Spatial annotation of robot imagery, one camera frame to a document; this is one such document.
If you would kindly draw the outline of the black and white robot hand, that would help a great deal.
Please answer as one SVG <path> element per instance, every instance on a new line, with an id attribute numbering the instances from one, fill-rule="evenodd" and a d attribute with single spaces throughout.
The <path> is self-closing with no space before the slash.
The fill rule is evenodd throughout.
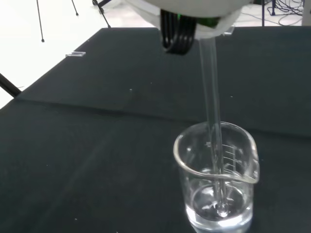
<path id="1" fill-rule="evenodd" d="M 225 34 L 249 0 L 127 0 L 145 21 L 160 31 L 166 53 L 184 55 L 195 40 Z"/>

